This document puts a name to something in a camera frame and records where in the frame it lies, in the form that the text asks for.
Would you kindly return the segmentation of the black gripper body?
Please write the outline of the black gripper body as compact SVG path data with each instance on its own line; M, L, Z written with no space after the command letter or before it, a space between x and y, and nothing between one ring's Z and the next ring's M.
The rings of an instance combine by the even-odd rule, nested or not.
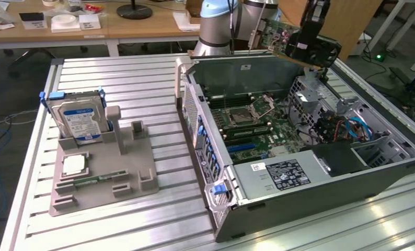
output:
M320 31L331 7L329 0L308 0L301 16L300 27L305 30Z

